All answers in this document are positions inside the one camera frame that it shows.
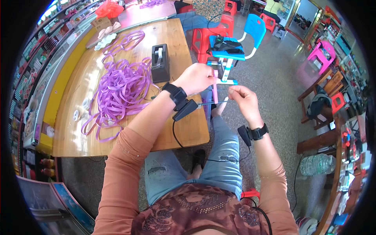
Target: hand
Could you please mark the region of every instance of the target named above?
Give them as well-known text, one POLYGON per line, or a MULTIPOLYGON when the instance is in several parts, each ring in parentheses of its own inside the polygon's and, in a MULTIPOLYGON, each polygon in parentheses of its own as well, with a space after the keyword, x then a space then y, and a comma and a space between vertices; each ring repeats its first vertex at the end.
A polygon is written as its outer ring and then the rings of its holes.
POLYGON ((264 126, 258 109, 256 93, 245 86, 231 86, 229 87, 229 99, 238 103, 241 113, 248 121, 249 127, 252 130, 264 126))
POLYGON ((216 82, 214 70, 206 64, 195 63, 189 66, 183 74, 171 84, 183 88, 187 96, 199 93, 216 82))

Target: red plastic stool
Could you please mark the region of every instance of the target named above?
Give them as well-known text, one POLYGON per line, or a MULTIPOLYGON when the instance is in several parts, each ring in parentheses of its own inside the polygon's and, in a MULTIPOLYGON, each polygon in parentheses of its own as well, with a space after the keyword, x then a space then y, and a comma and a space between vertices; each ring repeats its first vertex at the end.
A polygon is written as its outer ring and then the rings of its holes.
POLYGON ((267 16, 267 15, 265 15, 264 13, 262 13, 260 15, 260 18, 265 22, 265 28, 268 29, 268 30, 270 30, 271 33, 273 33, 274 32, 274 27, 276 26, 276 20, 273 19, 273 18, 271 18, 271 17, 269 17, 269 16, 267 16))
POLYGON ((209 36, 221 35, 232 38, 233 29, 234 18, 229 15, 222 15, 221 22, 216 28, 194 29, 192 34, 191 50, 195 51, 198 54, 197 60, 199 61, 199 63, 206 64, 208 58, 211 56, 206 53, 210 46, 209 36))
POLYGON ((228 11, 230 13, 230 15, 232 15, 232 16, 236 15, 236 12, 237 12, 236 2, 226 0, 225 4, 224 4, 224 10, 228 11))
POLYGON ((183 6, 182 8, 179 9, 179 14, 190 12, 190 11, 195 11, 195 9, 193 9, 192 5, 183 6))
POLYGON ((343 94, 341 92, 338 92, 334 94, 332 97, 332 113, 335 114, 338 110, 340 110, 345 104, 345 99, 343 98, 343 94))
POLYGON ((240 198, 242 197, 258 197, 260 200, 260 192, 255 188, 250 188, 249 191, 241 193, 240 198))

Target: ripped jeans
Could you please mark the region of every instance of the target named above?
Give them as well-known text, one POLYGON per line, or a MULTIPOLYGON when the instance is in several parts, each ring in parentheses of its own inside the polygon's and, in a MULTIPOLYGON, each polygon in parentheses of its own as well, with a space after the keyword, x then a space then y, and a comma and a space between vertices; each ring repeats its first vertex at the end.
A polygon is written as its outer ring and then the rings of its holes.
MULTIPOLYGON (((208 159, 239 161, 239 140, 221 116, 212 119, 214 144, 208 159)), ((150 153, 145 159, 145 185, 149 205, 185 183, 203 183, 235 193, 240 199, 242 175, 239 162, 207 161, 199 179, 188 174, 171 150, 150 153)))

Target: cardboard box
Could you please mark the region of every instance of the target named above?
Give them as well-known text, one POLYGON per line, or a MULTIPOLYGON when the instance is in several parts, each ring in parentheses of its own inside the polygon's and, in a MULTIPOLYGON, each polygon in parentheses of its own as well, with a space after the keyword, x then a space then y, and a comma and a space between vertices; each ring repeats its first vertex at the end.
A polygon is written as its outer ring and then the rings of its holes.
POLYGON ((119 22, 119 18, 111 18, 109 19, 106 17, 101 17, 99 19, 93 20, 90 24, 95 27, 97 32, 101 31, 102 29, 105 29, 109 26, 113 26, 115 22, 119 22))

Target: light blue jeans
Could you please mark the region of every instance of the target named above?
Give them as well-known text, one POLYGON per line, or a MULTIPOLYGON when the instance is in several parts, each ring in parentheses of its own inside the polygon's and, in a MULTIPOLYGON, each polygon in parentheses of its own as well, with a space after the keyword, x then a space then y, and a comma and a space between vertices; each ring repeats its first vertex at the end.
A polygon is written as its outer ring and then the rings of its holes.
POLYGON ((199 179, 187 180, 187 172, 171 150, 150 153, 145 159, 145 186, 149 205, 185 183, 203 183, 241 195, 242 175, 239 170, 239 140, 221 116, 212 119, 214 144, 199 179))
POLYGON ((187 30, 190 30, 190 29, 192 30, 192 29, 203 29, 203 28, 215 28, 219 25, 219 22, 209 22, 209 20, 207 20, 202 15, 196 15, 195 11, 177 14, 171 18, 180 19, 185 36, 186 36, 187 30))

